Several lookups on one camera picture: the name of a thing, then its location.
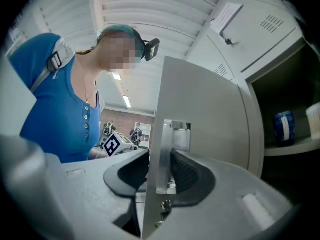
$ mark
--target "necklace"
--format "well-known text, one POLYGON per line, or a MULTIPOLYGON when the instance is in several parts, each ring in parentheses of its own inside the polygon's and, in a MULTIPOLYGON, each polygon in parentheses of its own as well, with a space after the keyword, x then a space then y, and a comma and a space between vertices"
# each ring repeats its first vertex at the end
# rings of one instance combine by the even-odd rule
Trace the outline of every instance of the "necklace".
POLYGON ((95 86, 92 94, 90 95, 90 97, 88 97, 88 92, 87 92, 87 87, 86 87, 86 81, 85 81, 85 76, 86 76, 86 74, 85 74, 85 69, 84 69, 84 67, 81 65, 81 63, 80 63, 79 61, 78 61, 78 64, 81 66, 82 71, 83 71, 83 85, 84 85, 85 100, 86 100, 85 103, 89 104, 89 100, 91 99, 91 97, 94 95, 94 93, 95 93, 96 91, 98 91, 98 90, 97 90, 97 86, 95 86))

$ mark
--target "brick wall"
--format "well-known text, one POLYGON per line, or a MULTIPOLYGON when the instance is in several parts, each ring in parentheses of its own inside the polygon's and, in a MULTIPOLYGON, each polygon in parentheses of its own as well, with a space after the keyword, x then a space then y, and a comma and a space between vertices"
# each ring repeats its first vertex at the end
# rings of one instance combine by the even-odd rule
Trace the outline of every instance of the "brick wall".
POLYGON ((130 131, 133 127, 135 127, 135 123, 143 123, 151 126, 151 136, 149 141, 149 148, 151 149, 152 146, 152 139, 154 135, 154 126, 155 126, 155 118, 151 116, 143 116, 138 114, 130 114, 124 112, 117 112, 108 109, 104 109, 101 113, 100 121, 100 136, 103 131, 104 124, 109 121, 114 121, 114 125, 116 127, 116 132, 124 134, 125 136, 130 135, 130 131))

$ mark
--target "blue container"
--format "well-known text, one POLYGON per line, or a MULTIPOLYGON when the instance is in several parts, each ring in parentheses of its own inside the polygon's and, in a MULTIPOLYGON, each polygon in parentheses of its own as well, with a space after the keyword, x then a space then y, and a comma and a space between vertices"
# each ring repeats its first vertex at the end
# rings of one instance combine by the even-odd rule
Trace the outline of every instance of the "blue container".
POLYGON ((296 127, 292 111, 276 114, 273 117, 275 140, 279 147, 291 146, 295 143, 296 127))

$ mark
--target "ceiling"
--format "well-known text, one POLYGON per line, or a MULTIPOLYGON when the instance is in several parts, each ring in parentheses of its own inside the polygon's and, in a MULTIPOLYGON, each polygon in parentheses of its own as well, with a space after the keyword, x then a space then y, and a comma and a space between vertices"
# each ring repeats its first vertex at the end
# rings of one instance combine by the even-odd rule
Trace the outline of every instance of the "ceiling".
POLYGON ((184 60, 219 0, 36 0, 51 32, 61 35, 75 51, 95 45, 96 30, 127 24, 143 40, 158 38, 158 55, 143 60, 121 81, 104 73, 98 89, 108 108, 154 114, 157 110, 165 56, 184 60))

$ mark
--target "fluorescent light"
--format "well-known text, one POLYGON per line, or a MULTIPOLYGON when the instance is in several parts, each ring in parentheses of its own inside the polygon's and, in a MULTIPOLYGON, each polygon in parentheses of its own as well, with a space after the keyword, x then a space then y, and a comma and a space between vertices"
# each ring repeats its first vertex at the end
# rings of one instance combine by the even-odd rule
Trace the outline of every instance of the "fluorescent light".
POLYGON ((125 101, 125 104, 128 108, 131 108, 131 104, 130 104, 130 101, 129 101, 129 97, 128 96, 123 96, 124 98, 124 101, 125 101))
POLYGON ((112 73, 112 75, 113 75, 113 78, 114 78, 115 80, 121 80, 121 77, 120 77, 119 74, 117 74, 117 73, 112 73))

